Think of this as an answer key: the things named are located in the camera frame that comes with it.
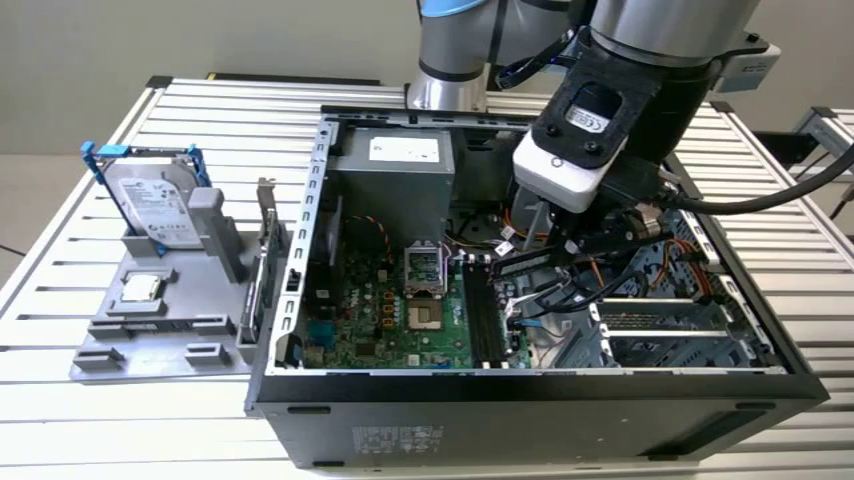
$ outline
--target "motherboard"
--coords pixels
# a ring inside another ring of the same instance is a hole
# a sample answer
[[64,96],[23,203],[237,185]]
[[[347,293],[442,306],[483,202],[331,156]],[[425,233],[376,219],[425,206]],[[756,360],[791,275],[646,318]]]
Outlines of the motherboard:
[[[431,260],[423,253],[415,255],[413,271],[423,272],[424,264],[432,267]],[[396,268],[369,254],[348,256],[340,306],[328,309],[327,318],[319,316],[308,323],[304,357],[308,368],[475,368],[479,357],[470,331],[464,262],[459,258],[443,258],[447,290],[442,295],[419,296],[407,294],[407,272],[400,268],[403,255],[393,260]],[[507,295],[515,295],[514,289],[510,284],[498,287],[500,292],[492,289],[495,297],[490,303],[498,305],[506,301]],[[495,310],[488,323],[499,335],[500,322]],[[530,366],[527,346],[519,344],[518,351],[506,360],[514,368]]]

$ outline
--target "blue clip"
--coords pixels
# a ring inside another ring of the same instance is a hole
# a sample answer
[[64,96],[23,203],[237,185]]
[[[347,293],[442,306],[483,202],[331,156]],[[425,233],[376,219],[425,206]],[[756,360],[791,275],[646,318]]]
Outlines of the blue clip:
[[522,318],[515,321],[515,324],[520,327],[540,328],[543,326],[543,322],[540,322],[539,320],[534,320],[532,318]]
[[104,158],[124,158],[131,153],[131,147],[127,145],[104,144],[97,150],[97,156]]
[[104,185],[104,172],[101,172],[100,167],[97,166],[97,159],[95,158],[95,142],[92,140],[87,140],[80,145],[80,156],[83,157],[83,163],[92,171],[92,175],[95,176],[95,181],[99,185]]
[[187,155],[192,158],[192,166],[196,169],[196,178],[199,178],[200,185],[203,187],[211,186],[211,178],[208,177],[208,170],[204,166],[204,156],[201,155],[201,150],[196,148],[196,144],[191,144],[187,149]]
[[[92,140],[87,140],[85,142],[83,142],[83,145],[80,145],[80,154],[83,156],[83,163],[85,163],[85,166],[89,167],[89,170],[92,170],[95,181],[97,182],[99,185],[104,186],[104,189],[107,190],[107,194],[112,199],[112,203],[116,204],[116,208],[119,209],[119,214],[121,215],[121,218],[124,219],[124,223],[128,226],[128,232],[131,232],[131,235],[137,236],[136,229],[131,224],[131,219],[124,213],[124,210],[121,210],[121,205],[119,205],[119,200],[116,199],[116,195],[115,193],[112,193],[112,189],[109,188],[109,185],[107,184],[107,180],[104,179],[104,171],[101,170],[101,167],[97,165],[97,159],[101,157],[101,151],[104,151],[104,147],[111,147],[107,149],[107,152],[108,152],[107,156],[112,158],[125,157],[127,152],[129,151],[129,147],[123,147],[123,145],[104,145],[96,155],[92,153],[95,151],[95,142]],[[117,152],[120,151],[121,147],[124,148],[124,154],[117,155]]]

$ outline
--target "robotic arm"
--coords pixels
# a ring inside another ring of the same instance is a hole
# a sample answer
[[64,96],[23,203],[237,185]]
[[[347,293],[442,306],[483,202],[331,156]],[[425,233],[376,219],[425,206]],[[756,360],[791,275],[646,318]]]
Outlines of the robotic arm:
[[[655,236],[662,207],[711,215],[764,210],[854,165],[848,152],[790,189],[730,204],[683,196],[678,178],[660,168],[707,92],[755,89],[779,57],[779,49],[743,30],[756,5],[758,0],[424,0],[411,108],[483,110],[484,62],[516,60],[499,73],[499,86],[518,84],[507,75],[524,79],[550,63],[567,68],[514,153],[518,184],[551,204],[550,244],[578,240],[579,234],[599,243],[603,230],[612,236],[615,229],[603,225],[615,217],[627,225],[626,238]],[[437,35],[443,28],[447,34]]]

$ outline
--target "wire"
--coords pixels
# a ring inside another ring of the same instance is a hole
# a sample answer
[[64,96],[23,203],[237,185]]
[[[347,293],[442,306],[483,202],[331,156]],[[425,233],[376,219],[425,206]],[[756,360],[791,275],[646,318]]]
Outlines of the wire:
[[662,283],[662,280],[664,280],[664,277],[667,276],[667,269],[670,268],[670,245],[671,242],[667,241],[664,242],[664,252],[663,252],[663,256],[662,256],[662,268],[658,271],[658,275],[655,275],[655,278],[652,279],[652,283],[650,284],[650,286],[652,288],[658,288],[658,285]]
[[596,265],[595,260],[590,260],[590,267],[592,268],[592,272],[596,274],[596,280],[599,281],[599,288],[604,288],[604,280],[602,280],[602,273],[599,272],[599,265]]
[[551,352],[558,346],[562,346],[568,339],[568,336],[563,336],[562,340],[556,342],[551,347],[548,347],[546,351],[539,355],[539,357],[536,358],[536,368],[543,368],[543,360],[548,356],[548,352]]
[[795,180],[799,179],[803,176],[803,174],[810,170],[810,168],[812,168],[815,166],[815,164],[818,162],[820,162],[824,158],[827,158],[827,155],[830,155],[830,152],[824,152],[822,155],[819,155],[819,157],[815,159],[815,161],[812,163],[810,163],[810,166],[806,167],[803,170],[800,170],[798,175],[795,175]]
[[19,249],[16,249],[16,248],[6,247],[6,246],[5,246],[5,245],[2,245],[1,243],[0,243],[0,250],[5,250],[6,252],[13,253],[15,255],[20,255],[21,257],[25,257],[25,256],[27,256],[27,253],[25,253],[25,252],[21,252],[21,251],[20,251]]
[[385,244],[385,260],[388,261],[388,263],[391,263],[391,242],[388,241],[388,232],[385,231],[385,227],[383,227],[383,224],[379,223],[373,217],[367,215],[352,215],[344,221],[348,222],[349,220],[364,220],[376,225],[379,233],[383,235],[383,243]]
[[576,30],[572,31],[571,35],[564,33],[536,55],[526,57],[502,68],[495,74],[498,88],[507,90],[519,86],[548,64],[571,68],[575,65],[575,60],[570,57],[562,57],[560,52],[566,50],[566,47],[572,42],[575,32]]
[[[674,241],[682,245],[683,251],[687,250],[690,252],[696,252],[696,248],[687,240],[682,240],[679,238],[674,239]],[[703,294],[711,295],[711,284],[708,283],[708,279],[703,274],[699,263],[695,261],[688,262],[688,268],[691,269],[691,273],[694,274],[694,280],[696,281],[696,287],[703,291]]]
[[543,332],[546,332],[548,335],[551,335],[555,338],[563,338],[563,335],[566,335],[566,334],[559,334],[559,333],[555,333],[554,331],[551,331],[543,325],[543,322],[540,320],[536,320],[536,319],[523,318],[520,320],[516,320],[515,324],[518,326],[520,326],[520,327],[539,328]]
[[816,175],[786,190],[743,202],[718,203],[704,202],[683,197],[672,192],[664,194],[659,204],[664,207],[687,210],[706,215],[740,215],[774,208],[796,200],[827,185],[854,165],[854,146],[848,147],[842,156]]
[[842,213],[842,209],[844,208],[844,206],[847,205],[848,202],[846,202],[844,200],[839,200],[839,203],[836,203],[836,207],[832,209],[832,213],[830,214],[830,219],[835,220],[836,217],[839,216],[839,214]]
[[608,283],[604,286],[604,288],[602,288],[602,290],[595,292],[583,300],[575,302],[574,304],[563,305],[563,302],[566,302],[566,297],[564,297],[564,299],[558,301],[551,307],[544,308],[542,312],[539,312],[536,315],[532,315],[531,318],[542,317],[548,313],[572,313],[572,312],[582,311],[583,309],[587,308],[587,306],[591,303],[599,301],[602,298],[611,295],[619,289],[619,287],[623,286],[623,283],[626,283],[628,280],[631,280],[632,278],[638,278],[638,280],[642,281],[639,279],[640,276],[646,278],[646,274],[640,271],[630,270],[624,272],[619,277],[614,279],[611,283]]
[[[504,226],[512,228],[514,233],[516,235],[519,235],[523,239],[528,238],[528,231],[527,230],[519,230],[516,227],[514,227],[512,222],[510,221],[510,209],[504,208]],[[536,234],[536,238],[548,238],[548,234],[547,233],[538,233]]]
[[[694,245],[691,245],[687,241],[680,240],[678,238],[667,240],[667,242],[664,243],[664,252],[663,252],[663,258],[662,258],[662,268],[658,271],[658,275],[655,276],[655,279],[652,280],[652,283],[651,283],[651,287],[652,288],[658,287],[658,285],[660,284],[662,280],[667,276],[667,271],[668,271],[668,267],[670,267],[670,246],[671,245],[676,245],[679,250],[682,250],[682,253],[696,252],[696,248],[694,248]],[[702,271],[699,270],[699,266],[695,264],[695,262],[688,262],[688,269],[691,270],[691,275],[694,275],[694,280],[696,282],[696,288],[703,292],[703,294],[710,295],[711,294],[711,285],[708,284],[708,280],[706,279],[706,276],[703,275]]]

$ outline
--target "black cable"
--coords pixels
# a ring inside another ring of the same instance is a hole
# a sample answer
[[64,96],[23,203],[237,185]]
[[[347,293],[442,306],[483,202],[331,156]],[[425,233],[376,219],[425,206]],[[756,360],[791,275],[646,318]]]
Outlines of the black cable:
[[548,313],[572,313],[572,312],[584,310],[591,303],[598,302],[602,298],[611,295],[619,289],[619,287],[623,286],[623,283],[626,283],[628,280],[639,276],[643,276],[646,278],[646,275],[643,272],[639,272],[635,270],[630,270],[624,272],[619,277],[614,279],[614,281],[611,281],[611,283],[608,283],[598,292],[595,292],[583,300],[572,303],[571,305],[563,305],[563,303],[566,302],[566,299],[568,298],[568,295],[567,295],[567,297],[564,297],[562,300],[555,302],[555,304],[551,307],[543,309],[542,312],[539,312],[536,315],[532,315],[528,318],[538,318],[538,317],[542,317],[543,315],[547,315]]
[[20,250],[17,250],[17,249],[15,249],[12,247],[6,247],[1,243],[0,243],[0,250],[5,250],[6,252],[13,253],[15,255],[20,255],[21,257],[27,256],[25,252],[21,252]]
[[798,173],[798,175],[795,175],[795,180],[799,179],[803,174],[810,170],[810,168],[812,168],[815,166],[815,164],[818,162],[820,162],[824,158],[827,158],[827,155],[830,155],[830,152],[824,152],[822,155],[819,155],[819,157],[815,159],[815,161],[812,163],[810,163],[810,166],[806,167],[803,170],[800,170],[800,173]]
[[566,57],[558,57],[560,52],[566,50],[566,47],[570,45],[572,38],[575,36],[575,32],[572,32],[572,36],[568,36],[566,33],[560,35],[560,38],[555,40],[542,52],[539,52],[532,57],[526,57],[522,60],[515,61],[507,67],[504,67],[498,74],[495,75],[495,85],[502,90],[508,90],[516,86],[519,86],[523,82],[528,80],[534,76],[536,72],[539,72],[546,65],[550,63],[555,63],[555,65],[560,65],[564,68],[571,68],[574,65],[574,61],[567,59]]
[[832,162],[815,176],[788,187],[786,190],[772,193],[771,195],[766,195],[764,197],[744,200],[743,202],[716,203],[703,202],[702,200],[695,200],[678,194],[668,193],[658,203],[660,206],[687,210],[688,212],[706,215],[740,215],[744,213],[759,212],[788,203],[812,193],[820,187],[827,185],[834,178],[842,175],[848,168],[851,168],[851,165],[854,165],[854,146],[848,147],[836,161]]
[[844,200],[839,200],[839,203],[836,203],[836,208],[832,209],[832,213],[830,214],[830,219],[831,220],[836,219],[836,217],[842,213],[842,209],[844,208],[844,205],[847,205],[847,203],[848,202],[846,202]]

